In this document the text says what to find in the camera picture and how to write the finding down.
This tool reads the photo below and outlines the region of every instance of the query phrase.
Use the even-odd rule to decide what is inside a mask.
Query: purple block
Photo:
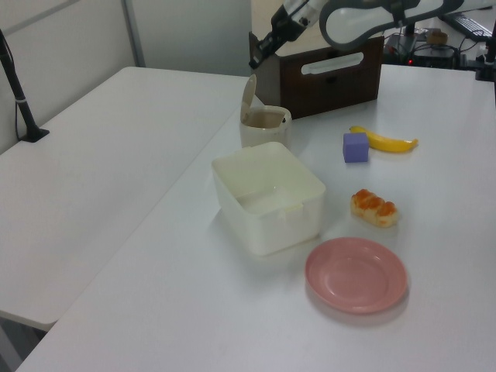
[[[346,163],[369,161],[369,139],[365,133],[344,133],[343,156]]]

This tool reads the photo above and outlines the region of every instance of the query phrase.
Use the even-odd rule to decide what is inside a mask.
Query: pink plate
[[[308,285],[344,312],[379,312],[403,297],[407,275],[388,248],[361,238],[338,238],[317,246],[305,265]]]

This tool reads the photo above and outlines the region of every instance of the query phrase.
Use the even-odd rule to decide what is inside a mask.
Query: black stand
[[[7,79],[10,83],[10,88],[15,96],[15,102],[19,107],[22,117],[24,118],[24,123],[26,124],[26,135],[21,138],[22,141],[34,143],[39,139],[46,136],[49,131],[46,129],[40,129],[36,126],[34,122],[33,115],[31,114],[31,110],[29,110],[28,102],[26,97],[24,96],[24,92],[22,91],[21,84],[19,83],[19,79],[17,78],[16,69],[14,68],[14,63],[10,58],[9,50],[7,49],[7,45],[5,44],[5,37],[3,36],[2,31],[0,30],[0,60],[2,60],[3,69],[5,70],[5,74],[7,75]]]

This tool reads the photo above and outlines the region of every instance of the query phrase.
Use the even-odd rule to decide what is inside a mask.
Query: cup
[[[246,83],[241,102],[239,134],[241,147],[257,146],[267,142],[279,142],[288,149],[291,145],[291,113],[279,106],[251,107],[257,76],[252,75]]]

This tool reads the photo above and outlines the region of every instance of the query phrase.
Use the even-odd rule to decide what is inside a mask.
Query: yellow banana
[[[379,136],[378,134],[371,132],[362,126],[352,126],[350,128],[351,133],[365,133],[369,139],[369,146],[376,150],[387,151],[390,153],[404,153],[417,146],[419,143],[418,139],[412,141],[407,141],[406,139],[394,139]]]

